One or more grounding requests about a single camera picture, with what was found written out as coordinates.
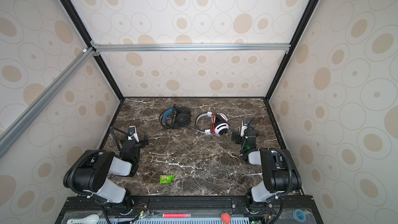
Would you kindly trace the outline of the black blue headphones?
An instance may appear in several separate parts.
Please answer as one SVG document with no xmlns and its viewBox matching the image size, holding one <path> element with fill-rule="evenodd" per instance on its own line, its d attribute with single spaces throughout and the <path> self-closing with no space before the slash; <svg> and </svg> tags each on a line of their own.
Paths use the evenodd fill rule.
<svg viewBox="0 0 398 224">
<path fill-rule="evenodd" d="M 166 129 L 185 128 L 191 123 L 191 111 L 185 106 L 173 105 L 159 116 L 159 123 Z"/>
</svg>

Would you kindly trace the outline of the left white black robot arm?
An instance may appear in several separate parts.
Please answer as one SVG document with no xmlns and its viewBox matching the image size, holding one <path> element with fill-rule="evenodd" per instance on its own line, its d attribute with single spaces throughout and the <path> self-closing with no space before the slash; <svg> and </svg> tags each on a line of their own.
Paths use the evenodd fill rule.
<svg viewBox="0 0 398 224">
<path fill-rule="evenodd" d="M 116 185 L 108 176 L 134 177 L 140 165 L 141 149 L 149 144 L 149 139 L 147 135 L 140 139 L 134 125 L 126 131 L 110 127 L 109 133 L 119 155 L 101 149 L 85 151 L 66 172 L 63 185 L 79 195 L 95 196 L 104 203 L 131 209 L 130 191 Z"/>
</svg>

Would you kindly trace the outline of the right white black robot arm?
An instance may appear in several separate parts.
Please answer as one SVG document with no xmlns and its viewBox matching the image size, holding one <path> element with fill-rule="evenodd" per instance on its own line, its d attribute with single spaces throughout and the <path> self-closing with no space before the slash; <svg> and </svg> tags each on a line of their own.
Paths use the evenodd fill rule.
<svg viewBox="0 0 398 224">
<path fill-rule="evenodd" d="M 232 142 L 241 146 L 240 158 L 262 170 L 262 181 L 247 193 L 249 203 L 271 202 L 300 190 L 302 180 L 291 153 L 286 149 L 257 148 L 257 137 L 257 131 L 248 126 L 232 134 Z"/>
</svg>

